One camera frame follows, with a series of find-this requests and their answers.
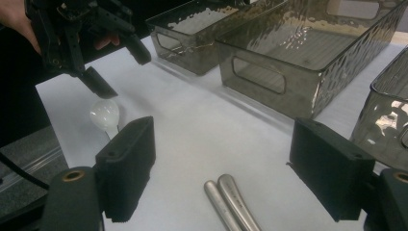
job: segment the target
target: container handle cutout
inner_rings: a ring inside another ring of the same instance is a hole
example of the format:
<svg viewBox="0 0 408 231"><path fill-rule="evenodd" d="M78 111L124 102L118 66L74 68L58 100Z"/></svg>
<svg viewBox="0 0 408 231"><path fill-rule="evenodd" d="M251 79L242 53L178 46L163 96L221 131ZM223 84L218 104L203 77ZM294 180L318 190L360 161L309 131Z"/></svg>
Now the container handle cutout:
<svg viewBox="0 0 408 231"><path fill-rule="evenodd" d="M380 9L379 2L356 0L329 0L327 13L360 19L375 19Z"/></svg>
<svg viewBox="0 0 408 231"><path fill-rule="evenodd" d="M264 67L239 57L232 59L234 74L254 85L276 94L284 94L286 91L286 79L273 67Z"/></svg>
<svg viewBox="0 0 408 231"><path fill-rule="evenodd" d="M156 34L157 41L162 48L172 52L176 55L183 55L184 49L183 45L181 44L180 40L177 38L165 36L163 34L157 33Z"/></svg>

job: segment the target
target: plastic storage tray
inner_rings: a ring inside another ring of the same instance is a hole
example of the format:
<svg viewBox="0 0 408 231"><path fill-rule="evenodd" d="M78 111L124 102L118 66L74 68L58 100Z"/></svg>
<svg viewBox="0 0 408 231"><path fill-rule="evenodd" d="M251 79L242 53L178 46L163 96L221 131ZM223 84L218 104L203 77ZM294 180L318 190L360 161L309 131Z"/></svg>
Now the plastic storage tray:
<svg viewBox="0 0 408 231"><path fill-rule="evenodd" d="M146 20L158 56L197 75L218 65L215 38L284 0L198 0Z"/></svg>
<svg viewBox="0 0 408 231"><path fill-rule="evenodd" d="M287 1L217 38L222 83L286 116L313 118L389 44L406 6Z"/></svg>
<svg viewBox="0 0 408 231"><path fill-rule="evenodd" d="M383 164L408 170L408 47L372 82L350 140Z"/></svg>

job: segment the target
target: black cable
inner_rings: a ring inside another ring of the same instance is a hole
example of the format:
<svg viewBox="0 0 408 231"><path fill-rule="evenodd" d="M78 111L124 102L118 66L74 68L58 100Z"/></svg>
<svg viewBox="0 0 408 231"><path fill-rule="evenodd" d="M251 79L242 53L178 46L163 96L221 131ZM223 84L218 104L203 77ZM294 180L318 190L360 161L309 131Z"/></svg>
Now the black cable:
<svg viewBox="0 0 408 231"><path fill-rule="evenodd" d="M13 170L15 173L20 175L22 178L30 181L31 183L48 190L49 186L45 184L44 182L38 180L36 177L30 175L27 173L25 170L21 169L18 167L15 163L13 163L9 158L7 158L3 153L0 152L0 162L2 162L4 165L9 167L11 170Z"/></svg>

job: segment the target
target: clear plastic bin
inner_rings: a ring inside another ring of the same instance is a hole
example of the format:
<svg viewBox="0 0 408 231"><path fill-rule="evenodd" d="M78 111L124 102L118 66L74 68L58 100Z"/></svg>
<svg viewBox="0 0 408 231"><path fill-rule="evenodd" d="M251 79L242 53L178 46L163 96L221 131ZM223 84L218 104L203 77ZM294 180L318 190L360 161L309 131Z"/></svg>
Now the clear plastic bin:
<svg viewBox="0 0 408 231"><path fill-rule="evenodd" d="M377 161L408 170L408 47L370 85L350 140Z"/></svg>
<svg viewBox="0 0 408 231"><path fill-rule="evenodd" d="M217 38L222 83L313 118L389 44L407 4L287 1Z"/></svg>
<svg viewBox="0 0 408 231"><path fill-rule="evenodd" d="M146 20L158 56L197 75L218 65L216 36L284 0L196 0Z"/></svg>

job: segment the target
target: robotic arm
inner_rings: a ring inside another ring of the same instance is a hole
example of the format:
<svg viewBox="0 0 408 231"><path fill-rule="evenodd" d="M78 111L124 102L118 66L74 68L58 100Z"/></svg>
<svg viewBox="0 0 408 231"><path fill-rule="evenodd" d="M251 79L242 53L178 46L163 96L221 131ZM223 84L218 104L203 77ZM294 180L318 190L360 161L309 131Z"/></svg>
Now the robotic arm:
<svg viewBox="0 0 408 231"><path fill-rule="evenodd" d="M25 0L25 8L45 68L78 77L101 98L117 94L94 68L85 69L78 39L83 28L99 37L115 32L139 64L151 60L131 24L132 11L117 0Z"/></svg>

